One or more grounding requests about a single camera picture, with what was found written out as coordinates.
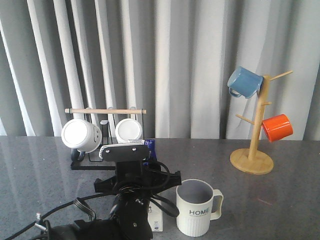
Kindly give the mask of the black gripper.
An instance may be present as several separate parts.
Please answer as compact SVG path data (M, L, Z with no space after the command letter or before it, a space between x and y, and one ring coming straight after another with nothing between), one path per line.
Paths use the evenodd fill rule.
M181 185L181 173L171 173L159 161L117 162L115 176L106 180L96 179L97 193L135 194L137 197L156 197L159 193Z

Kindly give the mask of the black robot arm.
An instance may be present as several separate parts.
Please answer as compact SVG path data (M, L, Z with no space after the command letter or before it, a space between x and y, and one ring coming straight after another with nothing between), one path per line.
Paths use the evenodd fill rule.
M73 224L47 227L49 240L151 240L148 222L150 203L172 218L180 214L178 207L159 194L181 185L181 173L170 173L158 161L123 161L115 164L115 176L96 179L94 188L99 197L114 195L108 219L97 219L95 212L77 198L73 204L86 212L90 221L76 220Z

